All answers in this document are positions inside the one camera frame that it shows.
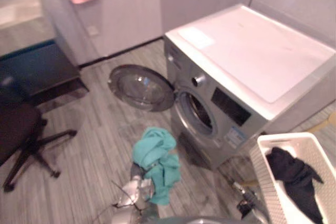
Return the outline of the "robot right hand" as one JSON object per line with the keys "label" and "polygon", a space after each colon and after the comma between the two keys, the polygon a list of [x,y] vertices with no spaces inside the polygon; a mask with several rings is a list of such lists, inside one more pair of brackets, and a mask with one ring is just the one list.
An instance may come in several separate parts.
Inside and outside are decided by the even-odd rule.
{"label": "robot right hand", "polygon": [[233,187],[236,188],[242,194],[243,198],[246,201],[253,202],[253,201],[258,200],[258,197],[254,191],[242,186],[238,182],[233,182]]}

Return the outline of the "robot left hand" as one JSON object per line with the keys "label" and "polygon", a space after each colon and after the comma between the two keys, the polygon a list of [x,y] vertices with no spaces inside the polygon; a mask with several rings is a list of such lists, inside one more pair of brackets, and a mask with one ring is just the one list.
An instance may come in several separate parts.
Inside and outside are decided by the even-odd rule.
{"label": "robot left hand", "polygon": [[130,171],[130,181],[123,186],[123,190],[133,201],[142,198],[149,201],[155,192],[154,182],[151,178],[145,178],[145,170],[133,163]]}

